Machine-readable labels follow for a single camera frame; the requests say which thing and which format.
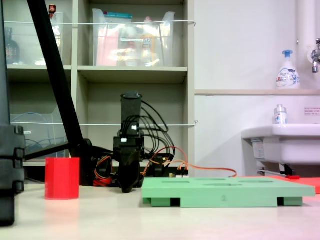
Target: table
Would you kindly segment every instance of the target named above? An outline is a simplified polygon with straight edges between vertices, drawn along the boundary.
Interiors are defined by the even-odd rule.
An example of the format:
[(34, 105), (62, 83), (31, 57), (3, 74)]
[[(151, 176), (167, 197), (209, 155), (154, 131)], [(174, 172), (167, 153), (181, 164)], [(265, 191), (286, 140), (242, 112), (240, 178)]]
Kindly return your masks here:
[(320, 195), (302, 207), (179, 208), (142, 205), (141, 189), (80, 187), (80, 199), (45, 200), (44, 185), (16, 198), (0, 240), (319, 240)]

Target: white wire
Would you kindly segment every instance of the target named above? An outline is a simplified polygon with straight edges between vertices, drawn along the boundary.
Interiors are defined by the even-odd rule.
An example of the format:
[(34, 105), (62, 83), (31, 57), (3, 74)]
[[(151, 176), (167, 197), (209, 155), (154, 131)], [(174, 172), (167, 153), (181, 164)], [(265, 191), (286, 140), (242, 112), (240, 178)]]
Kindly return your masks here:
[[(12, 124), (38, 124), (38, 125), (63, 125), (63, 123), (51, 123), (51, 122), (21, 122), (21, 121), (12, 121)], [(81, 123), (80, 126), (107, 126), (107, 127), (121, 127), (121, 124), (90, 124), (90, 123)], [(167, 124), (168, 127), (194, 127), (196, 124)]]
[[(5, 24), (34, 24), (26, 21), (4, 21)], [(91, 22), (64, 22), (52, 23), (52, 25), (127, 25), (127, 24), (162, 24), (162, 23), (193, 23), (196, 26), (196, 21), (193, 20), (173, 20), (173, 21), (153, 21), (153, 22), (126, 22), (126, 23), (91, 23)]]

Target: soap dispenser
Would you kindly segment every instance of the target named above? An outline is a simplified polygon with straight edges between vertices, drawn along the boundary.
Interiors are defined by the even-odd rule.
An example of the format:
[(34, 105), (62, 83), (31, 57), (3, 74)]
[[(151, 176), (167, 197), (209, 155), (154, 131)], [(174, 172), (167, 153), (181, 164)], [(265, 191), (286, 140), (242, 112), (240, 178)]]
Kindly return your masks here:
[(282, 52), (285, 61), (275, 82), (276, 89), (300, 89), (300, 77), (291, 61), (291, 54), (293, 53), (292, 50)]

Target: green foam board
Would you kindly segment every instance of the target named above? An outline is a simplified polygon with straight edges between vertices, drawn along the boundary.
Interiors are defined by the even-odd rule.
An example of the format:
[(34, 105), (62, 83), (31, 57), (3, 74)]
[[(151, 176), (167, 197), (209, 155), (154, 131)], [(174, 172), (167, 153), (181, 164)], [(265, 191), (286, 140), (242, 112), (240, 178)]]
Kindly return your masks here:
[(267, 177), (145, 178), (142, 202), (152, 207), (239, 208), (301, 206), (313, 186)]

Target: sticker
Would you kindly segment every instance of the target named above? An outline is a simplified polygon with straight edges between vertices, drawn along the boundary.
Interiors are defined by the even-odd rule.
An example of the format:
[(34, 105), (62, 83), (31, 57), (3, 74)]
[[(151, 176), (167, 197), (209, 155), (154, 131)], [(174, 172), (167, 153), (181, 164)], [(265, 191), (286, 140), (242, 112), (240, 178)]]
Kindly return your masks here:
[(256, 141), (252, 143), (253, 155), (255, 159), (265, 159), (264, 143), (262, 141)]
[(320, 107), (305, 107), (305, 116), (320, 116)]

